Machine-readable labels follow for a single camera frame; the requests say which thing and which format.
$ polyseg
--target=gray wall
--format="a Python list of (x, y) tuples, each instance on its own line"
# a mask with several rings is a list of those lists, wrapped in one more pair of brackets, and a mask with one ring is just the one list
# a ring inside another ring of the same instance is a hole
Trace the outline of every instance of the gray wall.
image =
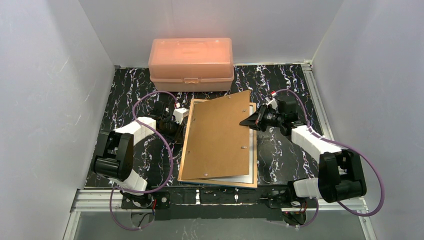
[(235, 63), (311, 59), (342, 0), (79, 0), (114, 65), (145, 67), (156, 38), (232, 39)]
[(1, 239), (62, 239), (114, 67), (78, 0), (0, 3)]
[[(386, 201), (371, 218), (378, 239), (424, 239), (423, 10), (421, 0), (346, 0), (313, 61), (335, 138), (382, 174)], [(365, 172), (374, 209), (380, 188)]]

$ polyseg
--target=black marble table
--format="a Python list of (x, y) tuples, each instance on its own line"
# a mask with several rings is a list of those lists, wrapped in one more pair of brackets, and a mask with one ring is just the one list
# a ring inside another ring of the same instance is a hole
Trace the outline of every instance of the black marble table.
[[(307, 83), (300, 64), (283, 65), (236, 65), (231, 90), (227, 92), (175, 92), (178, 102), (189, 108), (191, 99), (214, 99), (228, 94), (251, 90), (251, 102), (257, 107), (265, 102), (272, 91), (291, 89), (299, 94), (306, 105), (306, 111), (312, 127), (322, 134), (315, 113)], [(110, 131), (129, 124), (133, 120), (132, 106), (147, 93), (155, 91), (150, 81), (148, 68), (117, 69), (104, 110), (100, 130)], [(288, 93), (280, 93), (290, 98)], [(139, 115), (152, 109), (155, 101), (170, 102), (167, 94), (157, 94), (138, 107)], [(298, 106), (299, 117), (303, 113)], [(182, 145), (170, 144), (173, 151), (174, 169), (168, 186), (180, 186), (186, 183), (177, 181), (182, 156)], [(134, 147), (133, 169), (147, 180), (150, 186), (160, 185), (170, 170), (168, 152), (164, 143), (155, 135), (145, 138)], [(280, 134), (278, 128), (270, 127), (265, 132), (257, 132), (257, 183), (258, 185), (286, 184), (288, 181), (318, 176), (318, 164), (299, 146), (292, 144)], [(89, 171), (86, 187), (111, 187), (110, 182)]]

